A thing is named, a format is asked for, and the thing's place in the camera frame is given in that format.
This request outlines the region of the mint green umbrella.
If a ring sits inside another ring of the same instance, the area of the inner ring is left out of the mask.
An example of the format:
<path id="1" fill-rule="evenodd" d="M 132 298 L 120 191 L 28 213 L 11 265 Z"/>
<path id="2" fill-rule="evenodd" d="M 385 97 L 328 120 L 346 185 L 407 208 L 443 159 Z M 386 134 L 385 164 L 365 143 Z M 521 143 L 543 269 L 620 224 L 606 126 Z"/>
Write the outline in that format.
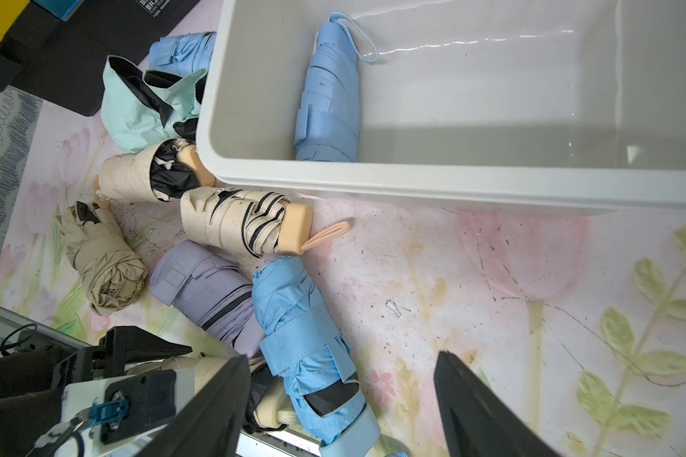
<path id="1" fill-rule="evenodd" d="M 103 70 L 101 119 L 116 146 L 139 153 L 170 139 L 196 141 L 207 70 L 186 76 L 140 70 L 111 55 Z"/>

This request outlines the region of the white plastic storage box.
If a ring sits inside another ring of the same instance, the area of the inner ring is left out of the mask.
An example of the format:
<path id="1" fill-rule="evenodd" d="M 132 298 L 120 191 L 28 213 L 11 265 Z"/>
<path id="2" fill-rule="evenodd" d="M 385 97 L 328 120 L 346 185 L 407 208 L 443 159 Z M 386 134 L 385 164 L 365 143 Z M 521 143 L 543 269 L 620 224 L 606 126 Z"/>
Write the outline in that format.
<path id="1" fill-rule="evenodd" d="M 295 159 L 319 28 L 354 20 L 356 162 Z M 234 185 L 686 209 L 686 1 L 227 1 L 197 140 Z"/>

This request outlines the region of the crumpled beige umbrella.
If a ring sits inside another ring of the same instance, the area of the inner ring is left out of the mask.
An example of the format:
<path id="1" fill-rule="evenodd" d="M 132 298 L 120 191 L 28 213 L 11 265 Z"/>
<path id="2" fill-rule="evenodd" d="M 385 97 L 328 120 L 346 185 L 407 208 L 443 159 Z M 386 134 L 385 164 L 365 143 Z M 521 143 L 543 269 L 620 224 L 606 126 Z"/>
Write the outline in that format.
<path id="1" fill-rule="evenodd" d="M 148 269 L 103 203 L 77 201 L 58 218 L 67 258 L 93 310 L 107 317 L 135 303 Z"/>

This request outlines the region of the lavender umbrella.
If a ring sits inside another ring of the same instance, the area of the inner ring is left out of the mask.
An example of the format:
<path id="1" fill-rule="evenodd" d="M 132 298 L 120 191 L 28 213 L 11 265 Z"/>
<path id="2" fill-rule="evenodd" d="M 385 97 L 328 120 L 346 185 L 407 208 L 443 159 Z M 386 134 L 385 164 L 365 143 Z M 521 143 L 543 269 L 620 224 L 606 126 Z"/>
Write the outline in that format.
<path id="1" fill-rule="evenodd" d="M 265 332 L 255 317 L 252 292 L 236 262 L 190 240 L 167 252 L 150 279 L 156 300 L 236 352 L 257 358 Z"/>

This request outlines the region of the periwinkle blue folded umbrella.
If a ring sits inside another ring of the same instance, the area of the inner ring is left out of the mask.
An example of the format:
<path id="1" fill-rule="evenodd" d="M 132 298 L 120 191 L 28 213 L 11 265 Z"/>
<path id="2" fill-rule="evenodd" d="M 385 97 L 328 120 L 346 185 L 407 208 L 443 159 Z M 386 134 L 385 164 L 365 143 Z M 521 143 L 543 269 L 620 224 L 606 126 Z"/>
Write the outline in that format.
<path id="1" fill-rule="evenodd" d="M 179 76 L 207 70 L 215 41 L 215 32 L 163 37 L 150 48 L 149 69 Z"/>

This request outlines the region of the beige umbrella black stripes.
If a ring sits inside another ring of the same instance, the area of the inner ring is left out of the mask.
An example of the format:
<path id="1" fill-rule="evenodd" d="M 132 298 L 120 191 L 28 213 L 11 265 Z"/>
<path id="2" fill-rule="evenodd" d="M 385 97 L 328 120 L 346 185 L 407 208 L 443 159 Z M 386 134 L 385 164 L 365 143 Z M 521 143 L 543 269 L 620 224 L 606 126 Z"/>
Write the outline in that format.
<path id="1" fill-rule="evenodd" d="M 313 209 L 270 190 L 189 190 L 180 199 L 180 212 L 190 240 L 256 258 L 301 255 L 351 229 L 340 222 L 313 234 Z"/>

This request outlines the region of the light blue umbrella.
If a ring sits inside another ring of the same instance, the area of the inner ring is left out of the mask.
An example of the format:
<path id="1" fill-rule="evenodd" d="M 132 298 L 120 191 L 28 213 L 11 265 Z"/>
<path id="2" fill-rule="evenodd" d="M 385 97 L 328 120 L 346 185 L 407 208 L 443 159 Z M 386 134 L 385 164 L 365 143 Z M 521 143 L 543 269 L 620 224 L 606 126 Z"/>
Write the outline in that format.
<path id="1" fill-rule="evenodd" d="M 332 13 L 318 31 L 295 121 L 297 161 L 356 162 L 361 125 L 357 63 L 375 64 L 378 52 L 361 53 L 355 32 L 363 30 L 344 13 Z"/>

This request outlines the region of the beige umbrella black inner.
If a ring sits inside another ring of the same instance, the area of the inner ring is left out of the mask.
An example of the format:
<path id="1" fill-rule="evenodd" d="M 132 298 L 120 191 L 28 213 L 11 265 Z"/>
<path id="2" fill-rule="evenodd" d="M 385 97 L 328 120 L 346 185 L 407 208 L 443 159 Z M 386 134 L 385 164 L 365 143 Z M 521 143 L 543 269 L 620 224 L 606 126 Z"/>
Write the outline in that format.
<path id="1" fill-rule="evenodd" d="M 119 204 L 169 202 L 190 190 L 215 184 L 215 176 L 199 158 L 196 143 L 170 139 L 104 161 L 95 177 L 95 196 Z"/>

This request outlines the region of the large beige umbrella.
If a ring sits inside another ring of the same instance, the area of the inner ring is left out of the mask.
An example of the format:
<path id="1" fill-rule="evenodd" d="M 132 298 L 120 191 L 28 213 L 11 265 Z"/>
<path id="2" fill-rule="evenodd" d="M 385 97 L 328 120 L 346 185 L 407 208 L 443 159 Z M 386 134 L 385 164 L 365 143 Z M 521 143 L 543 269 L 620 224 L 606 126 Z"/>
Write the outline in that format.
<path id="1" fill-rule="evenodd" d="M 146 362 L 132 369 L 129 374 L 143 374 L 160 369 L 192 369 L 194 371 L 194 392 L 198 393 L 228 362 L 228 359 L 213 357 L 172 357 L 162 362 Z M 250 365 L 251 386 L 247 397 L 242 428 L 247 433 L 284 430 L 287 426 L 299 425 L 293 410 L 292 400 L 285 392 L 283 380 L 272 376 L 263 359 Z"/>

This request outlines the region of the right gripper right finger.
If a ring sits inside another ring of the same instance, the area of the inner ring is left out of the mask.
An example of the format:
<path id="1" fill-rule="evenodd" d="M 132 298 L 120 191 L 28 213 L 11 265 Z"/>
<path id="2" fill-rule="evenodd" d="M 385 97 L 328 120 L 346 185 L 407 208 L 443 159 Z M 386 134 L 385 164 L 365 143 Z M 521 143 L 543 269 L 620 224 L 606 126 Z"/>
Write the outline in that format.
<path id="1" fill-rule="evenodd" d="M 452 456 L 556 455 L 455 354 L 438 354 L 434 387 Z"/>

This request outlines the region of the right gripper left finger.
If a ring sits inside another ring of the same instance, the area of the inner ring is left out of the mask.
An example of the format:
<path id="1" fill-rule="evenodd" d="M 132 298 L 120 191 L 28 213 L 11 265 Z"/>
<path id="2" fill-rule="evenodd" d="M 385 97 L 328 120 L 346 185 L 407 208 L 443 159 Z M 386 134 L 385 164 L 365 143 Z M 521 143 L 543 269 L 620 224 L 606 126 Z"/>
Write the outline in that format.
<path id="1" fill-rule="evenodd" d="M 175 358 L 162 366 L 191 371 L 194 398 L 138 454 L 236 455 L 251 391 L 248 358 Z"/>

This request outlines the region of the yellow black toolbox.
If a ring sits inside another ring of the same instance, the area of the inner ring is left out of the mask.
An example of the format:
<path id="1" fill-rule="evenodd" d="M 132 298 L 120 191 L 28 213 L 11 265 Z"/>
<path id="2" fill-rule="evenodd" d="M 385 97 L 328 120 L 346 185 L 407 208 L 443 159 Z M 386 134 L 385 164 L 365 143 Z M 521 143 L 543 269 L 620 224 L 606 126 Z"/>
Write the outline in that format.
<path id="1" fill-rule="evenodd" d="M 0 93 L 8 87 L 84 116 L 100 108 L 110 55 L 135 64 L 194 1 L 30 1 L 0 34 Z"/>

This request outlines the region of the sky blue long umbrella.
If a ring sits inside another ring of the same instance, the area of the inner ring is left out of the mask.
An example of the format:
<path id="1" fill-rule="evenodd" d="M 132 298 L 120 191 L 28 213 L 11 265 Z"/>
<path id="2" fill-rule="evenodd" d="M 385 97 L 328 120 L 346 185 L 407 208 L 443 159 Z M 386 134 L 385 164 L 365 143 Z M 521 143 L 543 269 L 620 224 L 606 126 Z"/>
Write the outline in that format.
<path id="1" fill-rule="evenodd" d="M 382 439 L 351 349 L 302 260 L 282 256 L 253 276 L 261 351 L 323 456 L 366 456 Z"/>

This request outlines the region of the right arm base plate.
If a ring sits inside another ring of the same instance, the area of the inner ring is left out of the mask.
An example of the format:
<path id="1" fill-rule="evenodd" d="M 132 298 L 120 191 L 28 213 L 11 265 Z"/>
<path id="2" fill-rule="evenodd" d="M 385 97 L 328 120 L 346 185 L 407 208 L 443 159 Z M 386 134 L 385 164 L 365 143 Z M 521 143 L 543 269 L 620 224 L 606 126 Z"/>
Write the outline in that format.
<path id="1" fill-rule="evenodd" d="M 194 396 L 191 348 L 138 327 L 96 346 L 36 324 L 0 343 L 0 456 L 132 456 Z"/>

